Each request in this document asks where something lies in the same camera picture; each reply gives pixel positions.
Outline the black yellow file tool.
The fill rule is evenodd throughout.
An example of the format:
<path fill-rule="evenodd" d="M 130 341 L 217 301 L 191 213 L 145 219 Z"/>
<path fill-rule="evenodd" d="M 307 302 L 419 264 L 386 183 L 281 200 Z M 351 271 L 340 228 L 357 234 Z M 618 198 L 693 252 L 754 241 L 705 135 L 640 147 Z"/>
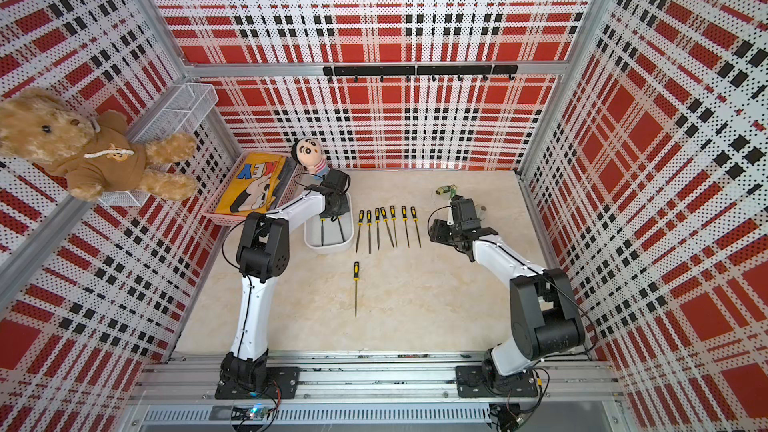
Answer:
<path fill-rule="evenodd" d="M 366 221 L 367 221 L 367 234 L 368 234 L 368 253 L 372 253 L 372 224 L 373 224 L 373 213 L 371 210 L 366 211 Z"/>

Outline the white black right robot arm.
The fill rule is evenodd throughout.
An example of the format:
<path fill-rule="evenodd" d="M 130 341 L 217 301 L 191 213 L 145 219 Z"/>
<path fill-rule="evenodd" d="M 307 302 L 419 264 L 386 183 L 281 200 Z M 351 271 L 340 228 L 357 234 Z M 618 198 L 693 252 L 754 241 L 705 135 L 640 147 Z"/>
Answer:
<path fill-rule="evenodd" d="M 513 250 L 496 230 L 481 224 L 471 199 L 455 196 L 449 208 L 449 220 L 430 223 L 430 240 L 485 267 L 509 294 L 511 336 L 488 351 L 486 374 L 493 379 L 513 377 L 550 355 L 583 345 L 582 312 L 566 274 Z"/>

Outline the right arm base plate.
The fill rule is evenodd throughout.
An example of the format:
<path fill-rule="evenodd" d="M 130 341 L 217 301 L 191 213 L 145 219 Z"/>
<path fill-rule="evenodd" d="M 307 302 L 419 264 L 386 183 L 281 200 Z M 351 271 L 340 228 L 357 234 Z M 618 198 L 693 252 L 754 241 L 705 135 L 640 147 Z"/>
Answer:
<path fill-rule="evenodd" d="M 539 397 L 539 386 L 531 369 L 502 375 L 494 365 L 491 352 L 491 349 L 485 352 L 479 365 L 455 368 L 457 392 L 460 398 Z"/>

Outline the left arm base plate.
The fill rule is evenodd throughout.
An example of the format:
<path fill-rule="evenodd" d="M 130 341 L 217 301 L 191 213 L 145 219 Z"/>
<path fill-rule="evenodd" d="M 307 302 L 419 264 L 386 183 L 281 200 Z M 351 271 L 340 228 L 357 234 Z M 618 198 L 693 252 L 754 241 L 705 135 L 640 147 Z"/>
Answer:
<path fill-rule="evenodd" d="M 215 392 L 217 400 L 272 397 L 293 399 L 296 395 L 301 368 L 271 367 L 268 353 L 258 359 L 243 360 L 229 352 L 220 365 Z"/>

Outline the white plastic storage box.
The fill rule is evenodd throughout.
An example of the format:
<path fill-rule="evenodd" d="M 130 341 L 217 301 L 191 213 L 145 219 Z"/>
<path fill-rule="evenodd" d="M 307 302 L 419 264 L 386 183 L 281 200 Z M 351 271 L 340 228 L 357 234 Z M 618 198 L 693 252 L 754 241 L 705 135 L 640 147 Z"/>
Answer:
<path fill-rule="evenodd" d="M 343 252 L 353 245 L 355 236 L 356 215 L 351 211 L 351 195 L 347 192 L 350 211 L 341 216 L 346 241 L 340 242 L 340 235 L 335 218 L 325 219 L 325 246 L 321 247 L 320 217 L 315 215 L 304 223 L 305 244 L 317 254 Z"/>

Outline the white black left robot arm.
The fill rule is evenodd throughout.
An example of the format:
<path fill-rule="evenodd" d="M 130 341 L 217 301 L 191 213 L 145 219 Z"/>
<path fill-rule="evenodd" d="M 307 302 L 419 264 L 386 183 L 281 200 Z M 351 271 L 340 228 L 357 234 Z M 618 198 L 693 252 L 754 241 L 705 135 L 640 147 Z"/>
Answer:
<path fill-rule="evenodd" d="M 268 354 L 268 316 L 275 286 L 290 260 L 290 234 L 313 218 L 341 217 L 350 211 L 347 173 L 332 169 L 318 184 L 284 207 L 266 213 L 250 213 L 243 221 L 236 249 L 242 278 L 238 329 L 224 369 L 259 367 Z"/>

